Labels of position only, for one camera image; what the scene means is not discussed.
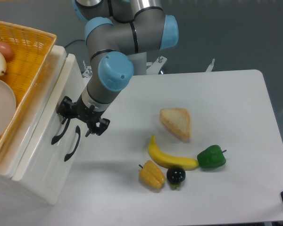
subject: yellow basket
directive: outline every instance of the yellow basket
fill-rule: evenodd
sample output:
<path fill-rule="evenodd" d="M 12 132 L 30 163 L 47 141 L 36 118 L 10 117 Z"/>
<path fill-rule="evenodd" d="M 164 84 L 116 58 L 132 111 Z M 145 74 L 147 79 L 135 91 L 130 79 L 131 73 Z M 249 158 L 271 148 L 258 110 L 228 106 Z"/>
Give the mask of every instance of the yellow basket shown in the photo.
<path fill-rule="evenodd" d="M 13 119 L 0 137 L 0 149 L 20 117 L 22 106 L 27 102 L 56 39 L 57 36 L 51 33 L 0 21 L 0 41 L 8 43 L 15 54 L 7 62 L 6 75 L 0 76 L 0 80 L 12 88 L 17 104 Z"/>

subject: green bell pepper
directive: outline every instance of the green bell pepper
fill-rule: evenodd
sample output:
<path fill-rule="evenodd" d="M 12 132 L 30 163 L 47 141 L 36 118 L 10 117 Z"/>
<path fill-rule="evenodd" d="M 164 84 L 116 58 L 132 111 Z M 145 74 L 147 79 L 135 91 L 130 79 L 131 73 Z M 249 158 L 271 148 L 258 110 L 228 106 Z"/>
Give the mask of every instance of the green bell pepper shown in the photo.
<path fill-rule="evenodd" d="M 208 147 L 197 155 L 199 166 L 205 169 L 223 166 L 226 163 L 226 159 L 223 156 L 223 152 L 225 151 L 222 151 L 218 145 Z"/>

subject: metal bracket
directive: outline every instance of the metal bracket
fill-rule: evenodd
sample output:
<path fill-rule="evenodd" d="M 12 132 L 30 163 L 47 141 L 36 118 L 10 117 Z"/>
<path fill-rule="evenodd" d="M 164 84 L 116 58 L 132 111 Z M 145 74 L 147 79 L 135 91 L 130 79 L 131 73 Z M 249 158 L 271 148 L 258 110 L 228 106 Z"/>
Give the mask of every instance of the metal bracket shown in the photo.
<path fill-rule="evenodd" d="M 156 59 L 154 63 L 147 62 L 147 74 L 159 74 L 161 72 L 161 68 L 166 63 L 166 61 L 166 57 L 160 56 Z"/>
<path fill-rule="evenodd" d="M 84 64 L 85 71 L 82 73 L 82 77 L 83 78 L 91 78 L 91 76 L 92 76 L 91 66 L 87 66 L 86 63 L 85 63 L 85 60 L 83 60 L 83 64 Z"/>

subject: toast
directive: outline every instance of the toast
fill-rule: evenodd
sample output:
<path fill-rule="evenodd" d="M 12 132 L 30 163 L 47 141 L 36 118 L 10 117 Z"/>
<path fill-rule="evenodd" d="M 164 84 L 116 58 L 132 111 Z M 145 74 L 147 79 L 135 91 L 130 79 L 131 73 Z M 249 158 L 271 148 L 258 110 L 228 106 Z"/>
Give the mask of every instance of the toast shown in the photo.
<path fill-rule="evenodd" d="M 160 110 L 161 122 L 175 135 L 191 137 L 191 117 L 185 108 L 164 108 Z"/>

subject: white bowl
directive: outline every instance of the white bowl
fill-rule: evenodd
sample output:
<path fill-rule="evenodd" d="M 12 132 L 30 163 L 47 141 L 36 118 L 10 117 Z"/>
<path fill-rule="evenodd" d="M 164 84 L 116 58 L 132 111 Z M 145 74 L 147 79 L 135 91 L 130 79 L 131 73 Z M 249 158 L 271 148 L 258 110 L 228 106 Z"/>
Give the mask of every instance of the white bowl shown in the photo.
<path fill-rule="evenodd" d="M 0 136 L 8 127 L 15 111 L 15 94 L 8 84 L 0 80 Z"/>

